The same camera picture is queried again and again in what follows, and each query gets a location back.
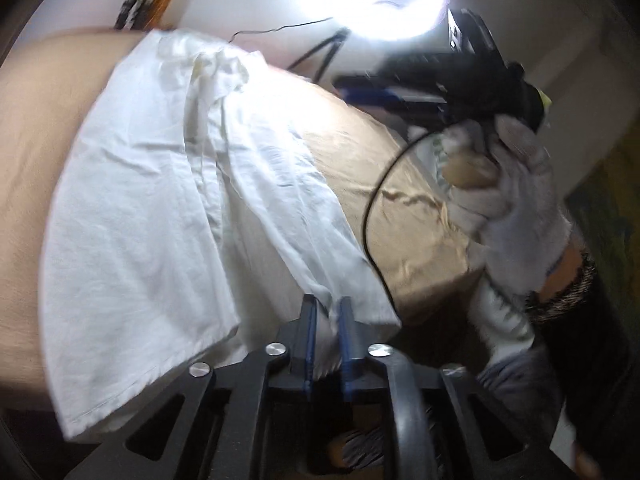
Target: tripod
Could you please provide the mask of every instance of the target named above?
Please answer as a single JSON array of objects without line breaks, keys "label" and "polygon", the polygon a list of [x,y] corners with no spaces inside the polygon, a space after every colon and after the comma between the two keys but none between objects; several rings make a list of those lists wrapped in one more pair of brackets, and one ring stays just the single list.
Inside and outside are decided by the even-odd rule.
[{"label": "tripod", "polygon": [[320,68],[318,68],[318,71],[316,72],[316,75],[313,78],[313,82],[317,84],[322,79],[324,72],[326,72],[326,69],[329,67],[329,64],[332,62],[335,55],[340,50],[342,44],[347,40],[347,38],[350,35],[351,35],[351,31],[347,27],[341,28],[340,30],[338,30],[338,32],[336,32],[330,38],[327,38],[326,40],[321,41],[315,47],[308,50],[306,54],[303,54],[301,57],[299,57],[297,60],[291,63],[291,65],[287,67],[287,70],[288,71],[293,70],[305,59],[310,58],[311,56],[313,56],[313,54],[315,54],[319,50],[322,50],[324,47],[330,44],[331,49],[329,49],[329,52],[327,52],[326,56],[324,56],[324,59],[322,60],[322,64],[320,65]]}]

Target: gloved hand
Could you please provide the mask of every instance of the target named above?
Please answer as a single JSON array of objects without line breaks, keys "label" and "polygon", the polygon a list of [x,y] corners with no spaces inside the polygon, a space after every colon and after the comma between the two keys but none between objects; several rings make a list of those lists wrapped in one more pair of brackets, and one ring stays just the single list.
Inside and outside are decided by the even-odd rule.
[{"label": "gloved hand", "polygon": [[[486,270],[512,294],[539,291],[561,258],[571,225],[558,207],[549,156],[536,135],[509,116],[495,120],[490,153],[500,167],[493,187],[449,189],[449,219],[484,246]],[[463,123],[444,131],[447,155],[478,151],[482,130]]]}]

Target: folded garment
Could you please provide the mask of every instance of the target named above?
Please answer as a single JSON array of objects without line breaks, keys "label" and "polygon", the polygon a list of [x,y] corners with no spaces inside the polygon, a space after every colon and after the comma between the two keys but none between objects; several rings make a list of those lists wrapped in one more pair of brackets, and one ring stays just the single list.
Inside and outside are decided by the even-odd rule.
[{"label": "folded garment", "polygon": [[40,266],[47,381],[67,438],[120,425],[196,356],[236,362],[300,312],[336,364],[335,307],[384,339],[380,282],[270,92],[259,54],[152,32],[114,70],[54,194]]}]

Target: white fabric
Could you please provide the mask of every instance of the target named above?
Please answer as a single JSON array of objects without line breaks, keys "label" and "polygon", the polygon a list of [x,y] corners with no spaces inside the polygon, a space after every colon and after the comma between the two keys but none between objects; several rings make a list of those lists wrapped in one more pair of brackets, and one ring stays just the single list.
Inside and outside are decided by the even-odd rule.
[{"label": "white fabric", "polygon": [[[510,294],[540,290],[547,271],[566,248],[571,225],[562,216],[549,156],[520,121],[499,116],[499,139],[489,149],[500,166],[497,187],[449,190],[449,219],[466,234],[479,234],[486,270]],[[476,145],[476,127],[444,132],[448,155]]]},{"label": "white fabric", "polygon": [[207,349],[213,365],[240,360],[298,316],[306,292],[330,310],[320,367],[335,359],[341,296],[381,339],[399,326],[270,73],[220,40],[152,32],[87,116],[40,266],[47,381],[67,438],[121,424]]}]

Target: finger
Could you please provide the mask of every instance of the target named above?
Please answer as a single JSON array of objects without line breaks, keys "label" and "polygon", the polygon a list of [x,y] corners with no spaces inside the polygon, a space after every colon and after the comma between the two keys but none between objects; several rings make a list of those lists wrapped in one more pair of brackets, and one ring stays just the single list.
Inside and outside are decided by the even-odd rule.
[{"label": "finger", "polygon": [[473,151],[478,143],[478,137],[482,137],[482,129],[475,121],[454,124],[442,133],[442,149],[450,156]]},{"label": "finger", "polygon": [[495,129],[500,140],[531,173],[545,171],[549,165],[549,154],[536,134],[519,120],[501,115],[495,120]]},{"label": "finger", "polygon": [[473,236],[487,223],[487,218],[464,209],[458,204],[447,204],[449,221],[458,226],[458,228],[467,236]]},{"label": "finger", "polygon": [[452,187],[449,197],[452,203],[486,218],[500,218],[510,209],[506,195],[497,187],[469,190]]}]

